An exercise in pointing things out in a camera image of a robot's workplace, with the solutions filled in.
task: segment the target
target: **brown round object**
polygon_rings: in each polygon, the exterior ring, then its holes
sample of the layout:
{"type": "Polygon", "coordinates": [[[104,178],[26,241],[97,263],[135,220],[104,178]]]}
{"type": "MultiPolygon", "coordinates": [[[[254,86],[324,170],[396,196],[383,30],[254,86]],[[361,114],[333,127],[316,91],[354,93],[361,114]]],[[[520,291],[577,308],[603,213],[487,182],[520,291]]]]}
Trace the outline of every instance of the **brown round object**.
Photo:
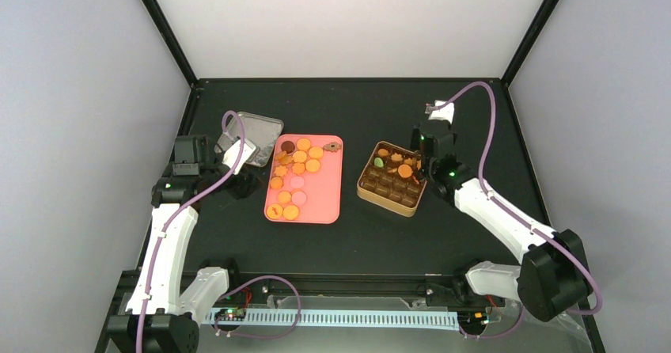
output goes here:
{"type": "Polygon", "coordinates": [[[287,156],[285,156],[284,158],[282,158],[282,159],[279,160],[279,164],[280,164],[280,165],[288,165],[288,164],[290,164],[292,161],[294,161],[294,157],[292,157],[291,155],[287,155],[287,156]]]}
{"type": "Polygon", "coordinates": [[[312,145],[313,144],[310,143],[310,140],[307,139],[307,138],[301,138],[301,139],[298,140],[298,142],[296,142],[296,147],[298,147],[298,149],[301,150],[301,151],[310,150],[310,147],[312,145]]]}
{"type": "Polygon", "coordinates": [[[281,177],[275,176],[271,179],[271,188],[280,189],[284,185],[284,180],[281,177]]]}
{"type": "Polygon", "coordinates": [[[284,213],[282,206],[279,204],[272,204],[266,209],[266,215],[273,219],[276,220],[280,217],[282,217],[282,214],[284,213]]]}
{"type": "Polygon", "coordinates": [[[289,169],[285,165],[278,165],[277,167],[275,167],[275,175],[277,177],[283,177],[288,172],[289,172],[289,169]]]}
{"type": "Polygon", "coordinates": [[[289,191],[282,191],[277,194],[277,201],[279,201],[280,204],[286,204],[291,201],[291,194],[289,191]]]}
{"type": "Polygon", "coordinates": [[[294,153],[294,161],[296,163],[305,163],[308,160],[308,154],[305,151],[299,150],[294,153]]]}
{"type": "Polygon", "coordinates": [[[412,176],[412,167],[409,165],[400,165],[399,166],[399,176],[407,179],[412,176]]]}
{"type": "Polygon", "coordinates": [[[283,212],[284,218],[286,218],[289,221],[298,218],[298,215],[300,213],[301,212],[298,210],[298,207],[296,207],[295,205],[287,205],[286,208],[284,208],[283,212]]]}
{"type": "Polygon", "coordinates": [[[308,155],[312,159],[321,159],[324,156],[324,149],[319,146],[312,146],[310,147],[310,151],[308,151],[308,155]]]}
{"type": "Polygon", "coordinates": [[[279,145],[279,149],[285,151],[287,154],[291,154],[296,150],[296,145],[291,141],[284,141],[279,145]]]}
{"type": "Polygon", "coordinates": [[[310,159],[305,163],[305,169],[307,169],[309,173],[315,173],[319,171],[320,167],[321,164],[317,159],[310,159]]]}
{"type": "Polygon", "coordinates": [[[294,165],[291,167],[291,171],[293,171],[296,175],[304,173],[305,163],[294,163],[294,165]]]}

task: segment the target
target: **black table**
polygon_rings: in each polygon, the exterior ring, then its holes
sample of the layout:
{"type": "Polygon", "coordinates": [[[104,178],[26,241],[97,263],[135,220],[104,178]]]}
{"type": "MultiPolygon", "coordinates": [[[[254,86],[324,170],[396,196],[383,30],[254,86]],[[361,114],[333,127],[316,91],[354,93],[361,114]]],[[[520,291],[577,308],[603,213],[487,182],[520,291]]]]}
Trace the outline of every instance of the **black table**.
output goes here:
{"type": "MultiPolygon", "coordinates": [[[[507,91],[488,80],[497,120],[485,177],[530,216],[544,208],[507,91]]],[[[427,191],[412,218],[359,199],[356,181],[375,144],[408,146],[424,104],[446,99],[470,80],[269,79],[202,80],[190,134],[218,139],[225,111],[284,121],[283,133],[338,135],[344,141],[340,217],[331,225],[269,222],[265,188],[243,200],[227,192],[203,201],[185,271],[206,259],[234,257],[241,271],[279,274],[450,274],[473,259],[514,264],[513,255],[478,222],[427,191]]],[[[471,89],[456,104],[453,130],[460,160],[474,169],[487,135],[487,93],[471,89]]],[[[269,165],[259,169],[269,179],[269,165]]]]}

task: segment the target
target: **black frame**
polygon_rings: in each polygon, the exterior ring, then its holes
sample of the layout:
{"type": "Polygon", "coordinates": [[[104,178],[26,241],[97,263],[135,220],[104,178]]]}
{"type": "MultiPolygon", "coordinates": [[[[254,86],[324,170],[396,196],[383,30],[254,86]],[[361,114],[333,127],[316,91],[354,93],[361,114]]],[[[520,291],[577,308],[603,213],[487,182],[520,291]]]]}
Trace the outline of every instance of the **black frame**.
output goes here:
{"type": "MultiPolygon", "coordinates": [[[[195,114],[195,110],[198,108],[199,104],[199,92],[203,90],[203,87],[199,84],[199,79],[196,77],[193,69],[191,68],[191,65],[189,64],[186,55],[184,54],[184,51],[182,50],[174,32],[172,32],[172,29],[170,28],[170,25],[165,18],[165,15],[163,14],[161,7],[159,6],[157,0],[142,0],[144,3],[147,11],[149,12],[152,20],[154,21],[154,24],[156,25],[159,33],[161,34],[161,37],[165,41],[165,44],[167,45],[168,49],[170,50],[173,58],[175,59],[177,66],[180,68],[182,71],[182,75],[184,76],[185,80],[191,87],[191,92],[189,93],[188,101],[186,104],[186,109],[184,110],[184,115],[182,117],[180,127],[178,130],[178,135],[186,135],[189,133],[189,130],[191,129],[191,125],[193,123],[193,117],[195,114]]],[[[540,8],[537,10],[535,17],[533,18],[531,24],[529,25],[529,28],[527,29],[526,34],[524,35],[522,41],[520,42],[519,46],[517,47],[517,50],[515,51],[515,54],[513,58],[510,60],[510,63],[508,67],[506,68],[505,73],[502,75],[500,78],[502,82],[502,87],[503,87],[503,92],[504,92],[504,97],[506,98],[506,103],[509,107],[513,108],[513,101],[510,96],[509,92],[509,87],[510,84],[513,82],[515,75],[517,72],[520,70],[523,62],[525,61],[527,55],[530,53],[533,44],[536,42],[536,39],[540,35],[543,27],[545,24],[548,22],[549,17],[552,15],[552,11],[556,7],[557,3],[559,0],[543,0],[543,2],[540,5],[540,8]]],[[[344,80],[351,81],[353,80],[352,78],[347,78],[344,80]]],[[[361,80],[366,80],[366,81],[386,81],[386,80],[403,80],[403,79],[387,79],[387,78],[363,78],[361,80]]],[[[521,133],[521,128],[519,125],[519,122],[517,120],[517,117],[514,117],[515,121],[515,127],[516,127],[516,132],[518,138],[524,142],[523,135],[521,133]]],[[[525,160],[531,169],[531,172],[533,174],[533,186],[536,191],[536,196],[538,196],[538,199],[540,200],[540,203],[542,205],[542,210],[543,210],[543,218],[544,222],[548,222],[548,215],[547,211],[544,205],[543,198],[540,193],[540,188],[537,183],[536,179],[536,174],[533,172],[533,167],[531,165],[531,161],[529,158],[528,152],[525,150],[525,160]]],[[[140,256],[140,260],[138,261],[137,265],[137,270],[135,271],[124,271],[121,275],[121,278],[119,279],[119,284],[116,288],[114,297],[112,299],[112,303],[110,304],[110,307],[108,309],[108,316],[106,317],[106,320],[109,318],[110,315],[116,314],[118,312],[119,307],[121,306],[121,301],[123,294],[127,292],[132,292],[133,289],[135,288],[135,284],[137,283],[138,277],[139,277],[139,269],[141,268],[142,264],[142,257],[144,256],[144,252],[146,251],[146,245],[149,240],[149,232],[146,235],[145,239],[145,244],[142,248],[142,254],[140,256]]],[[[241,273],[241,277],[243,279],[251,279],[251,277],[256,277],[258,276],[259,273],[254,273],[254,274],[246,274],[244,272],[241,273]]],[[[195,276],[195,273],[192,272],[185,272],[183,277],[182,277],[182,283],[181,286],[182,288],[186,288],[186,286],[193,280],[193,277],[195,276]]],[[[358,296],[393,296],[393,297],[401,297],[401,298],[417,298],[418,296],[423,296],[422,291],[419,291],[422,289],[422,286],[426,288],[426,285],[428,283],[433,283],[436,285],[445,285],[449,286],[449,282],[451,281],[450,277],[442,276],[439,278],[432,279],[431,277],[424,277],[424,276],[404,276],[404,275],[394,275],[394,276],[371,276],[371,275],[292,275],[290,279],[293,283],[297,285],[297,287],[300,287],[301,290],[306,292],[307,294],[310,294],[314,292],[315,294],[356,294],[358,296]]],[[[274,291],[276,294],[281,294],[283,290],[277,289],[274,291]]],[[[479,307],[482,307],[483,305],[480,304],[473,304],[470,306],[463,306],[459,304],[451,304],[450,302],[453,302],[452,300],[445,300],[445,303],[442,304],[436,304],[436,306],[447,306],[449,305],[451,309],[455,310],[470,310],[470,309],[478,309],[479,307]]],[[[584,304],[580,304],[581,308],[585,309],[586,307],[589,307],[589,304],[584,302],[584,304]]],[[[587,335],[592,343],[592,349],[596,353],[602,353],[605,352],[605,348],[603,345],[603,342],[601,341],[601,336],[598,332],[596,321],[594,320],[594,317],[588,316],[588,317],[583,317],[583,322],[586,327],[587,335]]],[[[103,325],[103,329],[100,334],[100,339],[98,340],[98,344],[96,347],[95,352],[104,352],[107,348],[109,338],[106,336],[106,324],[103,325]]]]}

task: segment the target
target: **white wall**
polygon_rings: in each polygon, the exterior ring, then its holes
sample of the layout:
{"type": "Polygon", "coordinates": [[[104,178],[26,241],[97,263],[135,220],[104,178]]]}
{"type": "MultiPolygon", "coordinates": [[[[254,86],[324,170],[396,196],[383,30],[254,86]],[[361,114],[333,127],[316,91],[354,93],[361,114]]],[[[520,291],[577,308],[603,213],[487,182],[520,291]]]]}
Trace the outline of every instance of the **white wall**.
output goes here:
{"type": "Polygon", "coordinates": [[[543,0],[158,1],[200,78],[499,78],[543,0]]]}
{"type": "Polygon", "coordinates": [[[0,0],[2,351],[93,351],[188,87],[140,0],[0,0]]]}
{"type": "Polygon", "coordinates": [[[604,288],[609,352],[669,351],[671,0],[561,0],[512,94],[553,225],[604,288]]]}

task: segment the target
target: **white backdrop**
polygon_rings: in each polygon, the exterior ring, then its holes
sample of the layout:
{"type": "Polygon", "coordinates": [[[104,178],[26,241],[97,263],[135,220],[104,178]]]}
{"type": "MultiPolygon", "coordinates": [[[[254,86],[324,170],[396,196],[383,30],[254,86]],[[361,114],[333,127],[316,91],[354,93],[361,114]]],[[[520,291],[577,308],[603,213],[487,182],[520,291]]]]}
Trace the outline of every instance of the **white backdrop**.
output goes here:
{"type": "Polygon", "coordinates": [[[498,78],[542,1],[158,0],[199,78],[498,78]]]}

